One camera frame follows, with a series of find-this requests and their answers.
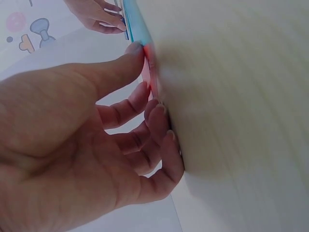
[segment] human hand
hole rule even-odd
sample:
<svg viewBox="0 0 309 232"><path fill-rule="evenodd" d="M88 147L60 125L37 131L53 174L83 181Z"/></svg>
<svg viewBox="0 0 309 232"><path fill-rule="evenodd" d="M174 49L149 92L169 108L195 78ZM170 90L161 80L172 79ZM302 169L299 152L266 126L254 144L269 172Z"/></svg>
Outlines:
<svg viewBox="0 0 309 232"><path fill-rule="evenodd" d="M118 60L68 64L0 82L0 231L62 232L125 205L167 197L183 175L165 108L144 82L95 105L140 74L134 43ZM130 133L108 135L144 111ZM163 168L147 174L162 159Z"/></svg>
<svg viewBox="0 0 309 232"><path fill-rule="evenodd" d="M87 29L104 34L118 34L126 30L121 21L123 17L110 12L119 12L121 8L105 0L64 0L64 2Z"/></svg>

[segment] blue translucent edge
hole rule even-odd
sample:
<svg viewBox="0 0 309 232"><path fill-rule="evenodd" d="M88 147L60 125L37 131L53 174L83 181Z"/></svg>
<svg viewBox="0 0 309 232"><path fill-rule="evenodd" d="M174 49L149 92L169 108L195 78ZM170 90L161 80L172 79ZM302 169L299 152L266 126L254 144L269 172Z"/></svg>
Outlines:
<svg viewBox="0 0 309 232"><path fill-rule="evenodd" d="M143 46L150 44L152 39L136 0L123 0L123 5L131 41L140 41Z"/></svg>

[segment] orange cartoon shape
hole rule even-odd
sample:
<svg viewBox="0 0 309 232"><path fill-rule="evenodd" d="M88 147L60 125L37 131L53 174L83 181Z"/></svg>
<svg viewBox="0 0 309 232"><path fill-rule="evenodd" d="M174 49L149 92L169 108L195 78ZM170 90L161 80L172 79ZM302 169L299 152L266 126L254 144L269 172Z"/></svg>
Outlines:
<svg viewBox="0 0 309 232"><path fill-rule="evenodd" d="M28 51L30 54L35 51L33 44L27 34L21 37L21 43L19 44L19 49L22 51Z"/></svg>

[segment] pink circle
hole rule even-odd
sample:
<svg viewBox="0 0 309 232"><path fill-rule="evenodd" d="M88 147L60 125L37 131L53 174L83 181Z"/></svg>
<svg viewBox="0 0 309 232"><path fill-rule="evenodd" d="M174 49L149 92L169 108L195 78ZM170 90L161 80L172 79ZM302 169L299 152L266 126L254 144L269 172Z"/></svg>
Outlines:
<svg viewBox="0 0 309 232"><path fill-rule="evenodd" d="M19 32L26 25L26 17L21 12L14 12L6 19L6 28L10 32Z"/></svg>

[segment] cream-colored board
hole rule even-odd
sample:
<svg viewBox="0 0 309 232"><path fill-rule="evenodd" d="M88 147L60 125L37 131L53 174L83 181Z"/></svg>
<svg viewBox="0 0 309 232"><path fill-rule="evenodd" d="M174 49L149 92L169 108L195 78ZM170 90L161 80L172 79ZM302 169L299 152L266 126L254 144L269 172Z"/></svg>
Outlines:
<svg viewBox="0 0 309 232"><path fill-rule="evenodd" d="M309 1L137 0L186 173L184 232L309 232Z"/></svg>

